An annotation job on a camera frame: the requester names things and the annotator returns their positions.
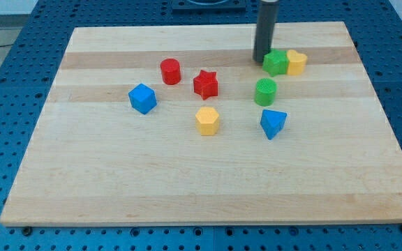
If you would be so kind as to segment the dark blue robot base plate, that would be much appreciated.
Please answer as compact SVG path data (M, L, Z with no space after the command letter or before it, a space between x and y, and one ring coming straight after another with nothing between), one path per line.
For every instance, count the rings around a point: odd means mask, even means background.
M191 11L245 11L246 0L172 0L172 13Z

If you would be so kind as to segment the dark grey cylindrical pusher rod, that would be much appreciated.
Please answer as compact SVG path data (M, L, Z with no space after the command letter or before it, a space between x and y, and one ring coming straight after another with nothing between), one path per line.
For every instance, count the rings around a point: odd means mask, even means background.
M279 0L260 1L253 46L253 60L257 63L263 63L264 56L270 53L278 10Z

